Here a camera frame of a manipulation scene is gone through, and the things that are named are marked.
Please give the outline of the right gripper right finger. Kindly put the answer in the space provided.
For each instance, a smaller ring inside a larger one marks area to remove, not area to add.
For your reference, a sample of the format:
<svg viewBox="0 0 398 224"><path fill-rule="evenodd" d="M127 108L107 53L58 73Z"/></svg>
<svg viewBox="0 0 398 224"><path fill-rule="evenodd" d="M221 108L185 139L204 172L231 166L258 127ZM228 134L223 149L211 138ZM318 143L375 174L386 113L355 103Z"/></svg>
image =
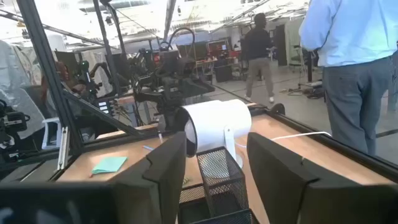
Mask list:
<svg viewBox="0 0 398 224"><path fill-rule="evenodd" d="M253 179L271 224L398 224L398 185L362 185L249 133Z"/></svg>

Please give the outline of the black control box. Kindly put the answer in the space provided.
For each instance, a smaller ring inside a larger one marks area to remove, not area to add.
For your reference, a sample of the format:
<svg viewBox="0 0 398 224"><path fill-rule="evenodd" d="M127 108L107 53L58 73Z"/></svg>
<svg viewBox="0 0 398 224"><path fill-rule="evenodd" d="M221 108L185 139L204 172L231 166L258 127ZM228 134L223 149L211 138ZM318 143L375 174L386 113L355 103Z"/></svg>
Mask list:
<svg viewBox="0 0 398 224"><path fill-rule="evenodd" d="M115 99L99 98L93 102L93 105L96 106L103 113L114 116L116 113L115 107L117 107L118 102Z"/></svg>

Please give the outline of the person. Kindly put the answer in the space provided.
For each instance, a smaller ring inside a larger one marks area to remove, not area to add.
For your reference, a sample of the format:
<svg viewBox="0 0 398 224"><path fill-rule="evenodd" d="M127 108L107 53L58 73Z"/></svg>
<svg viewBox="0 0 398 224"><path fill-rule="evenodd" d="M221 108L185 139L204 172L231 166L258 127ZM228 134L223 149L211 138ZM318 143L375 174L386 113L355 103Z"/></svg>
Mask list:
<svg viewBox="0 0 398 224"><path fill-rule="evenodd" d="M272 81L270 60L267 58L272 43L268 31L266 31L266 15L263 12L254 16L254 25L254 28L244 38L244 51L248 60L245 98L247 100L251 99L254 79L261 74L265 81L269 103L273 104L274 84Z"/></svg>
<svg viewBox="0 0 398 224"><path fill-rule="evenodd" d="M398 0L311 0L299 36L318 53L333 138L375 154L398 51Z"/></svg>

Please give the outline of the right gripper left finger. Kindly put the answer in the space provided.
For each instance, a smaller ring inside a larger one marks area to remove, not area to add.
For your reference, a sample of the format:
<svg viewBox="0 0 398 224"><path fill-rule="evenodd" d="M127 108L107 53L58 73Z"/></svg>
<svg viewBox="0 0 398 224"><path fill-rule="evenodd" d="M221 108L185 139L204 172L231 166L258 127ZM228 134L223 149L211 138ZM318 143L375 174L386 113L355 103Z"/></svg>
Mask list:
<svg viewBox="0 0 398 224"><path fill-rule="evenodd" d="M186 165L186 135L178 132L110 179L119 224L175 224Z"/></svg>

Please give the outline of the black neighbouring robot rig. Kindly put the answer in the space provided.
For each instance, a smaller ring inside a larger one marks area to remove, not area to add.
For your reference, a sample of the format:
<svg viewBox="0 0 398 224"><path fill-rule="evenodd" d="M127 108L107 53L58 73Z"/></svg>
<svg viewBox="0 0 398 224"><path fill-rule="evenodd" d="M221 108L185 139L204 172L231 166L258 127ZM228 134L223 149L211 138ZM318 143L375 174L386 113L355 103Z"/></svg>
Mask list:
<svg viewBox="0 0 398 224"><path fill-rule="evenodd" d="M0 158L4 162L18 160L17 145L21 141L19 132L27 129L30 116L16 111L0 99Z"/></svg>

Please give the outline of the green sticky note pad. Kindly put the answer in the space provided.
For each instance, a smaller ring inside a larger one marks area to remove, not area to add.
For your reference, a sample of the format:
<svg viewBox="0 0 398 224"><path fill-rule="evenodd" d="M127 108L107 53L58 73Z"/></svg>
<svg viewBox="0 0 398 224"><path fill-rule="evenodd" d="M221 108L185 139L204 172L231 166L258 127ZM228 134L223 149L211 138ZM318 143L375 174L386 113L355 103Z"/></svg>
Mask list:
<svg viewBox="0 0 398 224"><path fill-rule="evenodd" d="M92 175L117 172L127 161L127 157L105 157L91 170Z"/></svg>

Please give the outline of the black mesh desk organizer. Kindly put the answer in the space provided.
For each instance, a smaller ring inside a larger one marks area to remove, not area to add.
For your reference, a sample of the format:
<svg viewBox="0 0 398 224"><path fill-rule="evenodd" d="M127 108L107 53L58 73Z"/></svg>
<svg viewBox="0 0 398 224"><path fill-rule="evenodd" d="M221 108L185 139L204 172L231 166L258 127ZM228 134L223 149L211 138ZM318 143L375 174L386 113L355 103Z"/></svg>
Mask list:
<svg viewBox="0 0 398 224"><path fill-rule="evenodd" d="M177 224L260 224L249 208L245 175L223 147L197 154L201 181L185 185Z"/></svg>

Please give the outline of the white plastic cover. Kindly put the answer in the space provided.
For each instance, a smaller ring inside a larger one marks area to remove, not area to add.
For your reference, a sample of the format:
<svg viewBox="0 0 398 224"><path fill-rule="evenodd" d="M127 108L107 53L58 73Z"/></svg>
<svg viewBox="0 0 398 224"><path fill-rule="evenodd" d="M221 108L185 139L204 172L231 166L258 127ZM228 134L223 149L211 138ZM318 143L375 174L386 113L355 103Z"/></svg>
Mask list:
<svg viewBox="0 0 398 224"><path fill-rule="evenodd" d="M40 85L41 81L42 71L35 50L0 40L0 100L30 116L27 129L19 133L22 139L44 126L44 117L24 90L27 86Z"/></svg>

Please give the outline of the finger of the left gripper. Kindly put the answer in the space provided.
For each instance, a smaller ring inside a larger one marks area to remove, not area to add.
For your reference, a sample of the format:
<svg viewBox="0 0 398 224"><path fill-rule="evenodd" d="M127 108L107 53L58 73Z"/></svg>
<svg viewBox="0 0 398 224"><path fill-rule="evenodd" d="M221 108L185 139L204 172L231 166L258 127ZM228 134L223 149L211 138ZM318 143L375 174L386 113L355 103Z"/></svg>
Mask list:
<svg viewBox="0 0 398 224"><path fill-rule="evenodd" d="M191 78L185 79L185 97L193 97L203 95L206 93L214 92L215 88L201 79L192 80Z"/></svg>
<svg viewBox="0 0 398 224"><path fill-rule="evenodd" d="M163 94L157 91L151 79L133 81L133 92L136 102L152 101L161 103L164 100Z"/></svg>

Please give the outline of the white chair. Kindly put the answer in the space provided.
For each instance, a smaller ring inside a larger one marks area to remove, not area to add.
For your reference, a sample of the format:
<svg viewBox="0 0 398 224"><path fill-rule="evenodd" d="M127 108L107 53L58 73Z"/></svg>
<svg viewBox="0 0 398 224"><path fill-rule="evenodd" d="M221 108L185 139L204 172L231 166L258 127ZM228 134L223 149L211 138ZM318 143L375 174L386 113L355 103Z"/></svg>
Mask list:
<svg viewBox="0 0 398 224"><path fill-rule="evenodd" d="M60 123L60 119L58 117L44 119L42 121L44 124L44 137L42 141L42 149L43 150L51 150L60 147L61 137L62 137L62 125ZM54 134L50 130L50 125L56 124L57 129L56 133Z"/></svg>

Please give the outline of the silver frame bracket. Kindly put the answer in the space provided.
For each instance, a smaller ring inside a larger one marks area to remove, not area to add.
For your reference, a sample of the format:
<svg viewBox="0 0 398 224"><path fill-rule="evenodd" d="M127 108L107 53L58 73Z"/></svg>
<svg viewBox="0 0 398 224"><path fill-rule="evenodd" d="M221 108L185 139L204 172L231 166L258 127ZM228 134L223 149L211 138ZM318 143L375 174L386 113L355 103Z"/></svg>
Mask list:
<svg viewBox="0 0 398 224"><path fill-rule="evenodd" d="M70 150L70 130L68 126L62 128L60 149L58 153L57 170L64 170L68 164Z"/></svg>

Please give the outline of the black aluminium table frame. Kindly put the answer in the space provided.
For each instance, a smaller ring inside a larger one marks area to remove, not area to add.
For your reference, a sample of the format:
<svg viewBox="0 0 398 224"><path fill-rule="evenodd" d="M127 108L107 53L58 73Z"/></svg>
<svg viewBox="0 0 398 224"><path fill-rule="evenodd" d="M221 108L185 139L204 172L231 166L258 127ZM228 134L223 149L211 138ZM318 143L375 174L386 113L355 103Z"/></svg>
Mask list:
<svg viewBox="0 0 398 224"><path fill-rule="evenodd" d="M76 129L72 109L68 104L76 96L61 86L55 71L55 60L35 2L34 0L16 0L16 2L39 58L40 66L44 70L45 80L49 84L61 124L71 129L73 160L90 151L116 149L134 142L154 142L158 139L155 126L152 124L133 130L124 128L121 122L106 116L106 122L117 126L118 131L105 134L103 139L84 143ZM269 110L256 103L249 103L247 106L254 116L252 129L275 140L287 149L359 184L398 184L398 166L354 150L325 134L306 135L308 126L276 110Z"/></svg>

